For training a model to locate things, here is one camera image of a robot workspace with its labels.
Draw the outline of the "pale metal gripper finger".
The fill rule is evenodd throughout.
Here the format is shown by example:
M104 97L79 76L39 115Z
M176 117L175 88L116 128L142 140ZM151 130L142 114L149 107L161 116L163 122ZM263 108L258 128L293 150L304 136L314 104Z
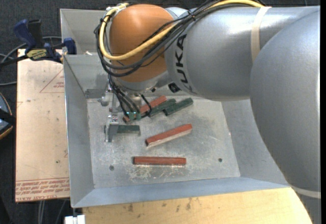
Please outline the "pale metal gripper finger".
M107 143L112 142L114 135L117 133L119 128L119 123L106 123L104 126L104 141Z
M112 93L107 92L104 93L101 98L98 99L98 102L101 104L101 106L108 106L112 100Z

